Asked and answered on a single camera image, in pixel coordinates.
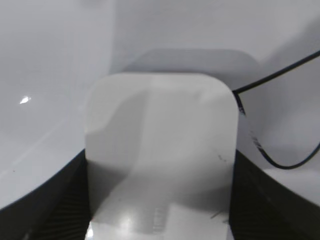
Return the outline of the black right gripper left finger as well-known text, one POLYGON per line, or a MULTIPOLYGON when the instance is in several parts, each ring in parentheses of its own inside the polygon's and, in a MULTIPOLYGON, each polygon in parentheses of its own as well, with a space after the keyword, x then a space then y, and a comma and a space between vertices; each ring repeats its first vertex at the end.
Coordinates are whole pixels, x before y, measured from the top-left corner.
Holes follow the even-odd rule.
POLYGON ((2 240, 83 240, 91 221, 85 151, 0 210, 2 240))

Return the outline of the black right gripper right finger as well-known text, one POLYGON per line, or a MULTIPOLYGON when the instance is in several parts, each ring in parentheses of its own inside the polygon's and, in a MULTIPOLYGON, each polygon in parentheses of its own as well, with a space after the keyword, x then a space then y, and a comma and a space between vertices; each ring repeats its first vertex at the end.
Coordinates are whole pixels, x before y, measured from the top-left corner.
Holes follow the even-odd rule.
POLYGON ((236 151, 229 225, 236 240, 318 240, 320 207, 236 151))

